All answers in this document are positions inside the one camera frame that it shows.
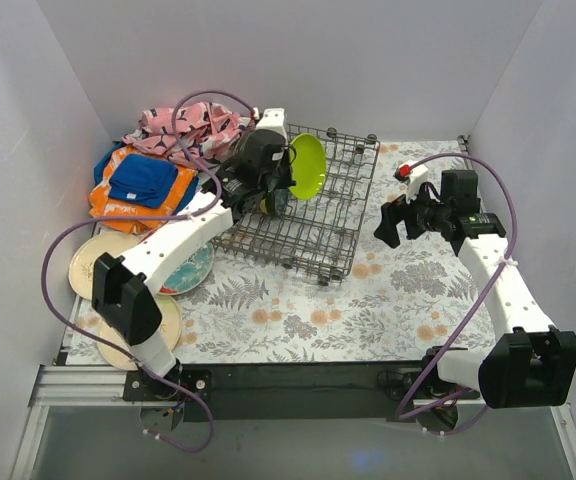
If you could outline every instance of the black wire rack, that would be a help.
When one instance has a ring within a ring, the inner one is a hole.
[[[334,128],[288,125],[289,139],[315,135],[326,150],[327,173],[322,190],[311,200],[288,195],[281,216],[258,211],[247,215],[213,240],[216,247],[302,270],[320,285],[341,281],[350,273],[375,173],[379,142],[375,135],[357,137]]]

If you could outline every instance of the floral tablecloth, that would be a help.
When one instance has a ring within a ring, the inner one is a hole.
[[[371,361],[420,359],[441,345],[477,294],[472,280],[439,234],[396,250],[373,237],[380,206],[404,190],[393,173],[409,159],[459,151],[456,141],[382,144],[351,274],[328,287],[292,270],[219,251],[195,290],[175,297],[183,330],[174,353],[182,363]],[[464,168],[457,159],[429,164]],[[96,332],[99,318],[82,300],[77,324]],[[74,333],[67,365],[105,364],[95,342]],[[489,349],[494,333],[480,309],[456,345]]]

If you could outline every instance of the floral pink cloth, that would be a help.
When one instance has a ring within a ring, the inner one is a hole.
[[[137,130],[122,140],[143,153],[167,158],[173,163],[196,169],[186,160],[172,131],[172,108],[143,112]],[[177,132],[191,154],[212,163],[228,158],[230,147],[239,139],[249,118],[233,113],[218,103],[199,102],[177,113]]]

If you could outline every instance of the cream plate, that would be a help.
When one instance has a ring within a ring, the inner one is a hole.
[[[177,302],[170,297],[157,296],[155,300],[162,315],[159,331],[161,331],[168,350],[172,351],[181,336],[181,312],[179,311]],[[124,350],[128,350],[126,342],[119,336],[117,331],[111,328],[106,322],[101,323],[99,336],[104,340],[119,345]],[[135,363],[129,360],[123,353],[101,342],[97,342],[97,347],[99,347],[101,356],[113,367],[120,370],[137,370]]]
[[[139,239],[121,232],[107,232],[95,235],[84,243],[70,261],[68,280],[75,293],[86,300],[92,300],[92,272],[95,260],[108,252],[118,257],[139,243]]]

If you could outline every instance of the blue cloth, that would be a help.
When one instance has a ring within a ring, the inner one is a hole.
[[[186,208],[186,205],[188,205],[190,203],[190,201],[195,196],[195,193],[197,193],[197,185],[199,185],[199,177],[197,177],[197,175],[195,175],[195,178],[193,178],[192,182],[190,182],[190,185],[188,185],[188,188],[186,189],[186,193],[184,193],[184,196],[182,197],[181,202],[179,202],[179,205],[177,205],[177,208],[175,208],[173,215],[177,215],[184,208]]]
[[[104,158],[99,160],[99,163],[97,163],[97,165],[95,165],[95,168],[92,171],[93,177],[95,179],[95,186],[99,185],[101,181],[104,179],[104,169],[106,168],[106,165],[108,165],[108,162],[110,162],[110,158],[112,157],[114,151],[119,150],[121,147],[125,146],[126,144],[124,142],[119,142],[117,145],[112,147],[108,151],[108,153],[106,153],[106,155],[104,155]]]
[[[159,208],[170,193],[177,167],[165,160],[131,153],[110,177],[108,196],[148,208]]]

